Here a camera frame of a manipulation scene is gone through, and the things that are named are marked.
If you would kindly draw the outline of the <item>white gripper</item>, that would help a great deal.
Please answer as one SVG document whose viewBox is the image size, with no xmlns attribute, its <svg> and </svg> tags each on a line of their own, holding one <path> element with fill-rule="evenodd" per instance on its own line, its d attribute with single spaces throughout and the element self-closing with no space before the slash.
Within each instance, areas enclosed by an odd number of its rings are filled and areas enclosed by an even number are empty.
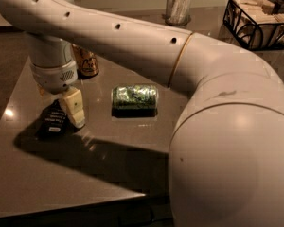
<svg viewBox="0 0 284 227">
<path fill-rule="evenodd" d="M 78 78 L 76 63 L 70 61 L 59 67 L 39 67 L 31 64 L 30 68 L 35 81 L 47 92 L 53 95 L 63 92 L 59 104 L 72 125 L 81 129 L 85 125 L 81 90 L 69 87 Z"/>
</svg>

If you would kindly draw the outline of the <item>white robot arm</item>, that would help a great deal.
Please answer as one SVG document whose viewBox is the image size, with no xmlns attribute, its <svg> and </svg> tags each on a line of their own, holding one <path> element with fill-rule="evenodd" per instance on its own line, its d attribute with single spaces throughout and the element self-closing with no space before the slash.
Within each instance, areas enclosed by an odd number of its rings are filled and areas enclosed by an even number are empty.
<svg viewBox="0 0 284 227">
<path fill-rule="evenodd" d="M 0 0 L 25 73 L 0 122 L 0 226 L 151 220 L 284 227 L 284 83 L 202 34 L 76 6 Z"/>
</svg>

